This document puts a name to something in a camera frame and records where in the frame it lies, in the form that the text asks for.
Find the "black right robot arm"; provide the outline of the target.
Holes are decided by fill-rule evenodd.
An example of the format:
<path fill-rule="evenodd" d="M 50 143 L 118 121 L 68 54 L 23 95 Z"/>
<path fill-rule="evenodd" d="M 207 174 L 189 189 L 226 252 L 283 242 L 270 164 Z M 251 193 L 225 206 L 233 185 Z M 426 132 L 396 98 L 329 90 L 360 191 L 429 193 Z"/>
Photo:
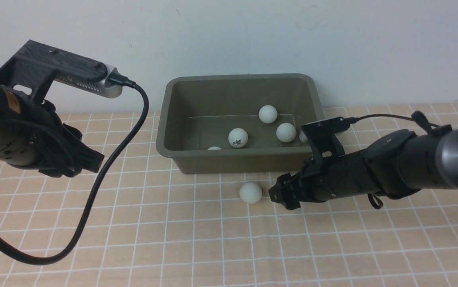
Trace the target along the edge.
<path fill-rule="evenodd" d="M 298 173 L 278 177 L 268 194 L 287 210 L 358 195 L 379 210 L 381 197 L 399 200 L 422 189 L 458 190 L 458 129 L 447 125 L 423 136 L 402 129 L 351 154 L 317 152 Z"/>

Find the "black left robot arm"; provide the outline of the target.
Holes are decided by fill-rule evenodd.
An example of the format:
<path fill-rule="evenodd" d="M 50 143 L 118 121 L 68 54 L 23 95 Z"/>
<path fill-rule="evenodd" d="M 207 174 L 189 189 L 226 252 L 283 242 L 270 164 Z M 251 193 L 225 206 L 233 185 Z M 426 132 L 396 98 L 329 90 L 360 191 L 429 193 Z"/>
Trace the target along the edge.
<path fill-rule="evenodd" d="M 49 177 L 98 172 L 104 155 L 82 142 L 78 129 L 64 124 L 48 100 L 32 100 L 0 85 L 0 161 Z"/>

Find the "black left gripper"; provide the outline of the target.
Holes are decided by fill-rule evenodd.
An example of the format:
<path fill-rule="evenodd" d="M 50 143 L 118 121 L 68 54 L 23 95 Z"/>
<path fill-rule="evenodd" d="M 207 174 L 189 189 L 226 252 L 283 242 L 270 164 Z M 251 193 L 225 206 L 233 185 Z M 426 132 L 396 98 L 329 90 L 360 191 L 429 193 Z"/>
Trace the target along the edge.
<path fill-rule="evenodd" d="M 27 114 L 12 123 L 30 130 L 27 142 L 38 153 L 25 169 L 37 169 L 50 177 L 75 177 L 82 170 L 97 173 L 105 156 L 82 142 L 83 134 L 78 129 L 63 123 L 56 107 L 48 100 L 39 105 L 30 105 Z"/>

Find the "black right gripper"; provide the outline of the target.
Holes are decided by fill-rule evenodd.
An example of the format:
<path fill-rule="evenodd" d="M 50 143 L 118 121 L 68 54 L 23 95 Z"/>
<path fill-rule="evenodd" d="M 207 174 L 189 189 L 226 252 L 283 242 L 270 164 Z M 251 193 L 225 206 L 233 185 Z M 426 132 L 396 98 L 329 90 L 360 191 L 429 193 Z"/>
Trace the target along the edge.
<path fill-rule="evenodd" d="M 367 194 L 367 167 L 358 156 L 307 160 L 295 174 L 279 176 L 268 190 L 272 202 L 287 210 L 301 203 L 325 203 L 333 199 Z"/>

